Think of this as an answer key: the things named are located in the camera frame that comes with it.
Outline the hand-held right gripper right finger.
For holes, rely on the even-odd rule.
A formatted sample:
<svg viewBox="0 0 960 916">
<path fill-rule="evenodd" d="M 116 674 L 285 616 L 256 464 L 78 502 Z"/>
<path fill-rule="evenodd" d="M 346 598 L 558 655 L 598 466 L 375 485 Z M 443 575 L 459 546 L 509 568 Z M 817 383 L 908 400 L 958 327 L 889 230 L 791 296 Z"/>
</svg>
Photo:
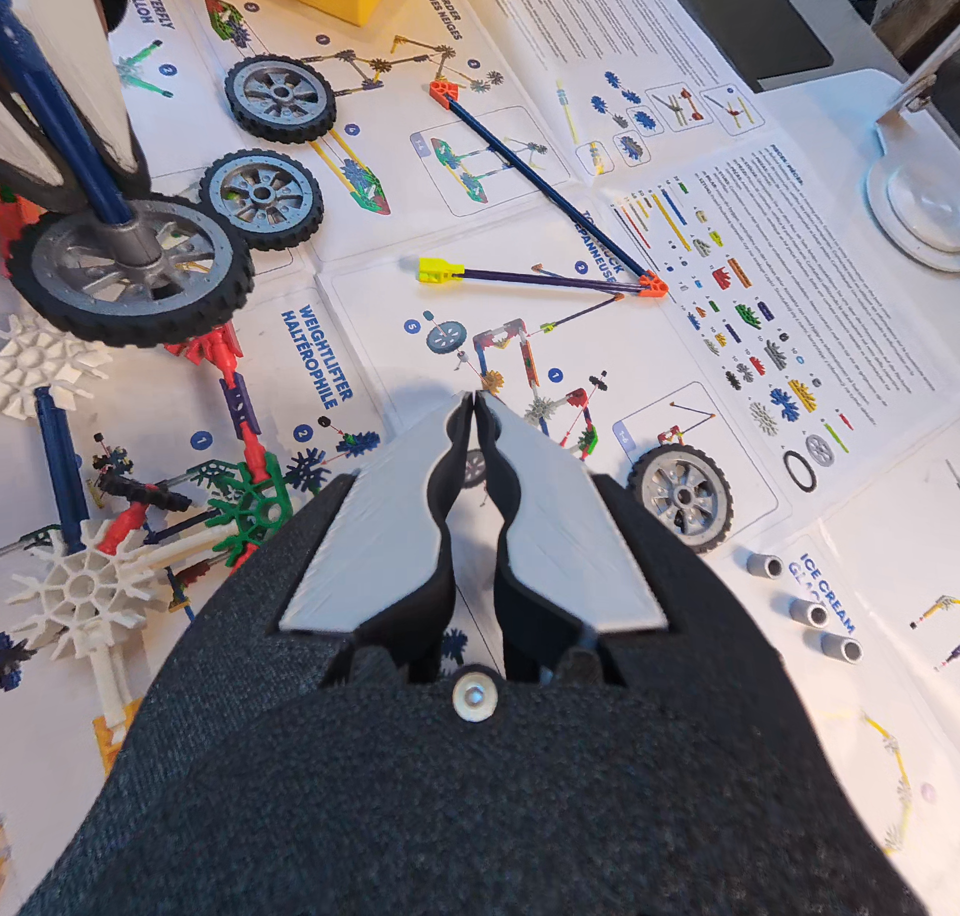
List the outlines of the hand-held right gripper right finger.
<svg viewBox="0 0 960 916">
<path fill-rule="evenodd" d="M 667 616 L 591 471 L 496 397 L 474 394 L 486 489 L 503 525 L 493 602 L 508 677 L 573 646 L 665 632 Z"/>
</svg>

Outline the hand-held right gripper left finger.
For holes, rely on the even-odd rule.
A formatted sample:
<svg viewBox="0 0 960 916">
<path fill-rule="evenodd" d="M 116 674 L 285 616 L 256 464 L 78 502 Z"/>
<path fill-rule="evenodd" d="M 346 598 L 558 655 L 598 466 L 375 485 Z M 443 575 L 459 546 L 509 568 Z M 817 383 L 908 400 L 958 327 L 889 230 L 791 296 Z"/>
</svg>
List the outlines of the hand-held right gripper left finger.
<svg viewBox="0 0 960 916">
<path fill-rule="evenodd" d="M 354 478 L 279 620 L 440 671 L 456 586 L 447 517 L 466 475 L 474 396 L 451 397 Z"/>
</svg>

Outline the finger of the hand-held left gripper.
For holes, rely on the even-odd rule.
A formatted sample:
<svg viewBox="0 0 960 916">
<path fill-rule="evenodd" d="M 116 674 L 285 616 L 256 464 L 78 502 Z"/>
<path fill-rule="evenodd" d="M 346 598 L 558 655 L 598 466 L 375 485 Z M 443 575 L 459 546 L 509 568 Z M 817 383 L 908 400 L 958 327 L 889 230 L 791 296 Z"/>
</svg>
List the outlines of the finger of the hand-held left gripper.
<svg viewBox="0 0 960 916">
<path fill-rule="evenodd" d="M 1 180 L 44 210 L 76 209 L 76 178 L 14 99 L 1 100 Z"/>
<path fill-rule="evenodd" d="M 151 176 L 109 41 L 127 8 L 128 0 L 23 0 L 23 24 L 119 190 L 127 198 L 144 199 L 151 193 Z"/>
</svg>

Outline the small black toy wheel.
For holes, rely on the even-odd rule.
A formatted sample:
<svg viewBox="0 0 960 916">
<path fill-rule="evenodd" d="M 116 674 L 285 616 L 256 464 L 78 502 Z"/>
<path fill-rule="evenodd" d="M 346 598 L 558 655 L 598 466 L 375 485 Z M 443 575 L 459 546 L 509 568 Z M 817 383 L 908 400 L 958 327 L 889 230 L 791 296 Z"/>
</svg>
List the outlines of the small black toy wheel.
<svg viewBox="0 0 960 916">
<path fill-rule="evenodd" d="M 293 248 L 317 232 L 325 208 L 311 172 L 294 158 L 251 149 L 226 154 L 198 184 L 201 206 L 219 214 L 249 248 Z"/>
<path fill-rule="evenodd" d="M 186 342 L 228 322 L 254 288 L 245 240 L 179 197 L 128 200 L 160 258 L 122 262 L 94 212 L 48 212 L 10 245 L 12 287 L 57 329 L 110 347 Z"/>
<path fill-rule="evenodd" d="M 735 513 L 723 469 L 696 447 L 666 443 L 631 466 L 633 497 L 690 550 L 715 550 L 728 537 Z"/>
<path fill-rule="evenodd" d="M 242 59 L 226 73 L 223 88 L 236 122 L 259 139 L 312 142 L 336 122 L 336 98 L 329 81 L 298 59 L 276 55 Z"/>
</svg>

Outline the colourful construction toy model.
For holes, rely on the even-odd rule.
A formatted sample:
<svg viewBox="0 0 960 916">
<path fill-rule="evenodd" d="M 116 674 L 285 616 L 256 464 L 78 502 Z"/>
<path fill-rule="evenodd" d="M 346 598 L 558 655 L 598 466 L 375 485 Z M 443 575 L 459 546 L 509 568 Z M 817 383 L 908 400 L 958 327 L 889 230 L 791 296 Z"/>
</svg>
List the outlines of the colourful construction toy model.
<svg viewBox="0 0 960 916">
<path fill-rule="evenodd" d="M 58 514 L 57 523 L 2 547 L 2 554 L 30 550 L 44 561 L 39 576 L 13 577 L 10 601 L 30 604 L 32 613 L 2 634 L 2 689 L 19 684 L 22 663 L 43 646 L 53 647 L 52 659 L 87 661 L 102 707 L 94 736 L 109 775 L 140 705 L 123 643 L 146 626 L 149 608 L 191 616 L 185 587 L 212 564 L 239 568 L 292 518 L 294 506 L 281 463 L 261 441 L 231 321 L 166 350 L 219 371 L 243 458 L 209 459 L 153 481 L 133 478 L 126 448 L 101 434 L 93 437 L 98 451 L 88 478 L 70 456 L 69 387 L 84 373 L 101 373 L 103 345 L 73 340 L 38 315 L 10 318 L 2 337 L 2 411 L 26 419 L 25 402 L 13 397 L 32 398 Z"/>
</svg>

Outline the blue rod V-shaped assembly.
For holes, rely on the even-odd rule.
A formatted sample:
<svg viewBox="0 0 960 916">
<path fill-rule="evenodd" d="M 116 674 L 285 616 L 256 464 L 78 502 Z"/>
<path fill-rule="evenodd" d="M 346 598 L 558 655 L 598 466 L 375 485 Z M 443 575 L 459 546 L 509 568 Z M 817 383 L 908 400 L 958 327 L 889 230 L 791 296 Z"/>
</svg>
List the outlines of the blue rod V-shaped assembly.
<svg viewBox="0 0 960 916">
<path fill-rule="evenodd" d="M 555 186 L 550 184 L 533 165 L 526 161 L 520 150 L 513 149 L 508 143 L 489 130 L 477 117 L 471 114 L 459 102 L 459 86 L 447 79 L 435 79 L 428 84 L 427 92 L 438 105 L 456 116 L 462 123 L 474 132 L 485 143 L 486 152 L 498 157 L 501 169 L 516 170 L 520 176 L 541 193 L 554 207 L 568 218 L 581 235 L 585 236 L 594 248 L 603 249 L 613 260 L 618 261 L 634 276 L 633 283 L 627 283 L 630 292 L 640 297 L 660 299 L 668 294 L 669 287 L 656 273 L 642 263 L 633 259 L 630 254 L 600 229 L 591 217 L 577 209 L 567 200 Z M 473 173 L 466 166 L 471 156 L 479 156 L 482 150 L 458 154 L 450 143 L 432 137 L 429 144 L 435 159 L 444 167 L 466 190 L 468 196 L 480 200 L 485 192 L 481 177 Z"/>
</svg>

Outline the white stand base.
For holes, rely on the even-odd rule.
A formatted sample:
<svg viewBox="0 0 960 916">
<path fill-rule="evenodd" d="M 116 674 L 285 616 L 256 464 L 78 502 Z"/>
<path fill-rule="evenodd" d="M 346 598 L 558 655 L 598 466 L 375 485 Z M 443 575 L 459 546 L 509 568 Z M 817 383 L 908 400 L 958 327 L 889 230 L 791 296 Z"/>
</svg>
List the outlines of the white stand base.
<svg viewBox="0 0 960 916">
<path fill-rule="evenodd" d="M 870 211 L 886 236 L 909 258 L 950 274 L 959 272 L 958 148 L 936 142 L 919 113 L 958 46 L 955 28 L 875 120 L 882 154 L 866 177 Z"/>
</svg>

